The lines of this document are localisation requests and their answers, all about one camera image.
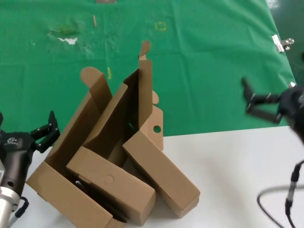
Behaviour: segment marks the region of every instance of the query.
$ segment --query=open cardboard box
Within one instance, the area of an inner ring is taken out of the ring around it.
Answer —
[[[199,190],[162,153],[162,111],[153,105],[158,98],[149,48],[143,42],[139,68],[114,96],[99,70],[82,70],[89,93],[27,181],[78,228],[120,228],[124,216],[143,225],[155,204],[153,188],[179,217],[198,203]],[[153,188],[121,169],[124,151]]]

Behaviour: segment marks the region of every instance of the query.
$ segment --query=green backdrop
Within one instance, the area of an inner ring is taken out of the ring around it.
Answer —
[[[30,131],[50,110],[63,130],[87,92],[81,69],[105,72],[114,92],[143,40],[166,136],[271,126],[245,115],[241,77],[265,93],[294,81],[265,0],[2,0],[0,11],[5,131]]]

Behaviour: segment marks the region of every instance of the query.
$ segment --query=white stain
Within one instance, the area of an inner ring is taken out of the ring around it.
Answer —
[[[266,0],[268,7],[271,9],[280,7],[280,3],[278,0]]]
[[[66,41],[69,45],[74,45],[76,43],[76,41],[78,40],[78,37],[65,38],[65,39],[62,39],[62,38],[58,37],[57,39],[59,39],[60,41]]]

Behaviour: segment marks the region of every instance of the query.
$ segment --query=white tabletop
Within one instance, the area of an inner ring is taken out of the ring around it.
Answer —
[[[304,146],[289,127],[274,127],[164,138],[164,153],[200,189],[198,206],[176,219],[160,197],[144,228],[275,228],[256,203],[266,187],[290,183],[294,165],[304,159]],[[29,175],[47,153],[35,153]],[[266,209],[286,227],[287,193],[262,198]],[[74,228],[28,185],[30,206],[14,228]],[[304,194],[295,193],[292,218],[304,227]],[[129,222],[127,228],[138,227]]]

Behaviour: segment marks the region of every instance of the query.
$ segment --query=cable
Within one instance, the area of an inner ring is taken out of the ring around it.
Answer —
[[[298,185],[296,187],[297,190],[304,190],[304,185]],[[274,222],[276,223],[280,228],[285,228],[281,223],[279,223],[272,215],[270,215],[270,213],[263,207],[263,205],[261,204],[261,197],[264,196],[265,194],[269,194],[269,193],[273,193],[273,192],[280,192],[280,191],[286,191],[289,190],[289,186],[288,185],[284,185],[284,186],[276,186],[276,187],[271,187],[271,188],[267,188],[264,189],[263,191],[261,191],[256,200],[257,200],[257,204],[259,205],[259,207],[261,208],[261,210]]]
[[[287,218],[288,218],[288,221],[289,221],[289,224],[291,225],[291,227],[295,228],[294,222],[292,221],[290,215],[287,215]]]
[[[20,199],[23,200],[24,203],[22,207],[16,211],[15,215],[9,220],[7,228],[11,228],[14,225],[14,223],[24,214],[26,209],[29,207],[29,201],[27,198],[21,196]]]
[[[286,214],[289,224],[291,225],[292,228],[295,228],[295,225],[291,219],[290,210],[293,205],[294,193],[295,193],[297,182],[299,181],[300,169],[303,164],[304,164],[304,160],[300,161],[299,163],[297,163],[294,166],[294,171],[292,172],[291,178],[290,178],[290,186],[289,186],[289,190],[288,190],[288,195],[287,195],[286,201],[285,201],[285,214]]]

